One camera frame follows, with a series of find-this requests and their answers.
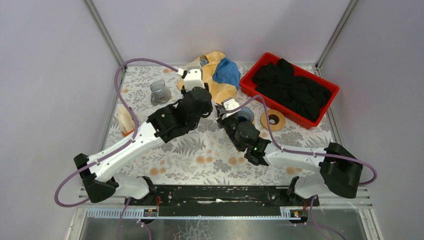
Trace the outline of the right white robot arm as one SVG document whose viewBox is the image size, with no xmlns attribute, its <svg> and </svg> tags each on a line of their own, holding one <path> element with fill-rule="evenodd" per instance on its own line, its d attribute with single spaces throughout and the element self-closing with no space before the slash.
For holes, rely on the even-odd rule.
<svg viewBox="0 0 424 240">
<path fill-rule="evenodd" d="M 311 175 L 294 177 L 287 191 L 287 201 L 293 206 L 324 193 L 354 199 L 360 185 L 363 165 L 342 145 L 331 142 L 325 148 L 282 146 L 260 137 L 255 125 L 238 112 L 225 114 L 217 105 L 217 124 L 224 129 L 234 147 L 255 166 L 285 166 L 300 168 Z"/>
</svg>

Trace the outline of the floral table mat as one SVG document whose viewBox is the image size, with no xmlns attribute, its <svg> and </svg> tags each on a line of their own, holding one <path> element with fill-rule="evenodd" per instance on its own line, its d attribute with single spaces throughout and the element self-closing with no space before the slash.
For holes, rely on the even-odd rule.
<svg viewBox="0 0 424 240">
<path fill-rule="evenodd" d="M 161 66 L 130 65 L 121 87 L 121 95 L 137 115 L 140 123 L 164 105 L 151 104 L 150 85 L 164 80 L 171 90 L 174 103 L 181 98 L 177 83 L 179 76 Z M 119 132 L 118 100 L 111 120 L 105 148 L 109 148 L 123 138 Z M 264 112 L 261 102 L 254 100 L 247 105 L 254 113 L 256 128 L 260 137 L 270 140 L 268 130 L 261 126 L 260 117 Z M 286 120 L 282 130 L 273 132 L 280 145 L 324 148 L 333 138 L 333 130 L 327 115 L 320 124 L 305 129 L 291 120 Z M 223 129 L 219 129 L 214 114 L 201 118 L 198 127 L 184 136 L 156 147 L 134 160 L 118 171 L 130 177 L 149 177 L 155 185 L 288 185 L 295 176 L 306 176 L 310 172 L 292 166 L 255 166 L 244 158 L 244 153 L 237 151 Z"/>
</svg>

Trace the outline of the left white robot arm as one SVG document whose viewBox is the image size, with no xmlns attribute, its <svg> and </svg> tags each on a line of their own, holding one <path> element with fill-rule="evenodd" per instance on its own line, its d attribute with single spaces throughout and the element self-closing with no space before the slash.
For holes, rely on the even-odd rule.
<svg viewBox="0 0 424 240">
<path fill-rule="evenodd" d="M 91 203 L 112 196 L 131 197 L 144 206 L 154 202 L 155 186 L 148 177 L 131 178 L 118 171 L 136 157 L 196 129 L 200 119 L 212 113 L 212 96 L 207 87 L 182 90 L 182 94 L 182 99 L 149 115 L 133 135 L 102 152 L 74 157 Z"/>
</svg>

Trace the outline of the red plastic bin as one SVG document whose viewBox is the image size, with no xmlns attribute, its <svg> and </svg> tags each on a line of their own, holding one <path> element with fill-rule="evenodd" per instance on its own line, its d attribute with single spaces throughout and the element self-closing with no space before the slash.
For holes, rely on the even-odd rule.
<svg viewBox="0 0 424 240">
<path fill-rule="evenodd" d="M 296 124 L 317 127 L 340 88 L 283 58 L 266 52 L 240 80 L 249 97 L 261 95 L 265 104 Z"/>
</svg>

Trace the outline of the yellow cloth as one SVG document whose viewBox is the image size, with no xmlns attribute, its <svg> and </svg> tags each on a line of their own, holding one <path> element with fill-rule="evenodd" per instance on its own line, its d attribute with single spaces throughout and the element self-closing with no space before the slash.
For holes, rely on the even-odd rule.
<svg viewBox="0 0 424 240">
<path fill-rule="evenodd" d="M 202 79 L 208 84 L 209 92 L 211 93 L 212 100 L 218 104 L 222 103 L 228 98 L 236 98 L 237 90 L 233 85 L 226 83 L 217 83 L 213 80 L 213 75 L 217 68 L 217 65 L 225 56 L 220 51 L 212 51 L 210 53 L 199 56 L 194 61 L 187 63 L 182 67 L 186 70 L 188 67 L 201 67 Z"/>
</svg>

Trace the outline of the black cloth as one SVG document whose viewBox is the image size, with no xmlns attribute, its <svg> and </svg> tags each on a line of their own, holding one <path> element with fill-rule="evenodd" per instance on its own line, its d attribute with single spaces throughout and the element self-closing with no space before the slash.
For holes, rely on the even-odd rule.
<svg viewBox="0 0 424 240">
<path fill-rule="evenodd" d="M 305 76 L 295 76 L 294 66 L 283 58 L 276 64 L 261 66 L 252 82 L 257 85 L 257 92 L 311 122 L 318 119 L 320 109 L 332 95 L 318 82 Z"/>
</svg>

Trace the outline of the clear glass pitcher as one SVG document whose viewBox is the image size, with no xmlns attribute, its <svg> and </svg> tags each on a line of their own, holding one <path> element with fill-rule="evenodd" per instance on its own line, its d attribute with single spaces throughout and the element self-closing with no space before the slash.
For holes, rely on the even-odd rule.
<svg viewBox="0 0 424 240">
<path fill-rule="evenodd" d="M 160 104 L 167 103 L 171 97 L 171 91 L 166 87 L 165 81 L 163 79 L 157 80 L 150 85 L 151 90 L 151 104 L 157 106 Z"/>
</svg>

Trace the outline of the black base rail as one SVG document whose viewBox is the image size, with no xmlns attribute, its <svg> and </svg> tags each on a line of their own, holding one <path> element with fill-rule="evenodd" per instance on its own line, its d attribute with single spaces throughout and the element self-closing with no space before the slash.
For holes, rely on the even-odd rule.
<svg viewBox="0 0 424 240">
<path fill-rule="evenodd" d="M 310 202 L 288 186 L 157 185 L 129 205 L 152 207 L 160 217 L 276 217 L 282 207 L 302 210 Z"/>
</svg>

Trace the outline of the blue cloth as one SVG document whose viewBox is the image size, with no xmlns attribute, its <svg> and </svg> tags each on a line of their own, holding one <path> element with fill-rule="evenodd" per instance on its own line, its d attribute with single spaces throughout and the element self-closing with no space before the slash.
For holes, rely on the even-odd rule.
<svg viewBox="0 0 424 240">
<path fill-rule="evenodd" d="M 219 84 L 232 85 L 237 91 L 240 89 L 241 73 L 237 64 L 229 60 L 227 57 L 220 60 L 212 79 L 214 82 Z"/>
</svg>

